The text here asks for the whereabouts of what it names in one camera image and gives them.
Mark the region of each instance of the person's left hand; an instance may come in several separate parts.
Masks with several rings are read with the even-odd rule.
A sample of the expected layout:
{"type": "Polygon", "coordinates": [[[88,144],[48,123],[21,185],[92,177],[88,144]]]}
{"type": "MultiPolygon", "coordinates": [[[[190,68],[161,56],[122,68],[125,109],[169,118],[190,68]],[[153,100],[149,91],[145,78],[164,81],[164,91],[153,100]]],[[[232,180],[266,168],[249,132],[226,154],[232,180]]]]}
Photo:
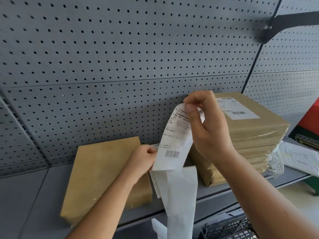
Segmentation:
{"type": "Polygon", "coordinates": [[[157,151],[150,145],[138,146],[130,155],[122,172],[130,175],[136,184],[140,177],[153,165],[157,151]]]}

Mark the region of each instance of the stacked box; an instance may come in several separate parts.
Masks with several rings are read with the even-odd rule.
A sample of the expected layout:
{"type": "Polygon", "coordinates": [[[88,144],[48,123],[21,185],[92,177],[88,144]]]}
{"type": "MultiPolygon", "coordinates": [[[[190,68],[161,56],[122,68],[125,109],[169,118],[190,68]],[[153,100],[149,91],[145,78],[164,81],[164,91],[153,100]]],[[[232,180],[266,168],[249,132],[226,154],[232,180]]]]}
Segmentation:
{"type": "MultiPolygon", "coordinates": [[[[215,93],[215,97],[225,114],[235,149],[255,169],[264,172],[268,155],[280,143],[290,124],[241,93],[215,93]]],[[[211,160],[201,156],[194,145],[190,157],[206,186],[225,182],[211,160]]]]}

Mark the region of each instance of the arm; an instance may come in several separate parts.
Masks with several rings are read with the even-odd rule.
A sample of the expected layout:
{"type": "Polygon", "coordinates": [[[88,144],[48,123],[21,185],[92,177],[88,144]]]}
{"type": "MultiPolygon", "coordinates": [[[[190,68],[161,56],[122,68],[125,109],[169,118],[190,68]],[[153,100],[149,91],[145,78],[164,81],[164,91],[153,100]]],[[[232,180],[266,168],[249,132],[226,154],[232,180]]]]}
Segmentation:
{"type": "Polygon", "coordinates": [[[134,184],[153,165],[156,150],[141,145],[125,167],[67,239],[111,239],[134,184]]]}
{"type": "Polygon", "coordinates": [[[193,92],[184,102],[197,150],[224,176],[259,238],[319,238],[319,229],[234,149],[213,92],[193,92]]]}

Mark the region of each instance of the black basket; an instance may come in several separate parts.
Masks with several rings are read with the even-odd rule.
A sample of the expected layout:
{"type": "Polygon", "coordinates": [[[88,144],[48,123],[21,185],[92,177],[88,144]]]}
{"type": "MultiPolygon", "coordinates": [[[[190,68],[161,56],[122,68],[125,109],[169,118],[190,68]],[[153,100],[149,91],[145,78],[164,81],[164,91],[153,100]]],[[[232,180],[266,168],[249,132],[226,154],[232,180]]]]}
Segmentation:
{"type": "Polygon", "coordinates": [[[201,229],[198,239],[251,239],[258,238],[245,214],[235,216],[201,229]]]}

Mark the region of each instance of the brown cardboard box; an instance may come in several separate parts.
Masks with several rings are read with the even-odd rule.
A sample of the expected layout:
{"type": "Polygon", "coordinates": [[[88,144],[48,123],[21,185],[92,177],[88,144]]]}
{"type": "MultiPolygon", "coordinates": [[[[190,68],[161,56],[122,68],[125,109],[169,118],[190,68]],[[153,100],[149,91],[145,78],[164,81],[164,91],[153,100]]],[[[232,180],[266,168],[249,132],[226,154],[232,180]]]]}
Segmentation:
{"type": "MultiPolygon", "coordinates": [[[[256,148],[243,148],[243,149],[237,149],[237,152],[246,159],[256,158],[256,157],[267,157],[266,155],[269,155],[276,147],[277,145],[262,146],[262,147],[256,147],[256,148]]],[[[206,169],[213,169],[215,167],[210,160],[204,158],[197,151],[194,144],[190,148],[189,154],[193,160],[194,159],[200,160],[206,169]]]]}
{"type": "MultiPolygon", "coordinates": [[[[204,184],[207,187],[211,187],[214,185],[219,185],[226,183],[226,180],[221,175],[221,173],[214,167],[213,169],[206,169],[205,165],[203,164],[199,157],[192,157],[193,163],[196,165],[197,171],[201,176],[204,184]]],[[[263,173],[268,168],[267,156],[264,157],[257,157],[257,158],[250,158],[247,159],[249,163],[260,173],[263,173]]]]}
{"type": "Polygon", "coordinates": [[[254,148],[254,147],[279,144],[282,139],[283,137],[270,137],[270,138],[241,140],[241,141],[234,141],[233,145],[235,149],[254,148]]]}
{"type": "MultiPolygon", "coordinates": [[[[71,225],[76,225],[114,181],[131,152],[139,145],[139,137],[132,137],[80,146],[61,216],[71,225]]],[[[146,173],[133,186],[125,208],[132,209],[151,201],[152,188],[146,173]]]]}
{"type": "Polygon", "coordinates": [[[225,114],[230,138],[233,142],[282,137],[290,125],[281,117],[239,92],[215,93],[215,96],[216,98],[232,97],[260,117],[256,119],[232,120],[225,114]]]}

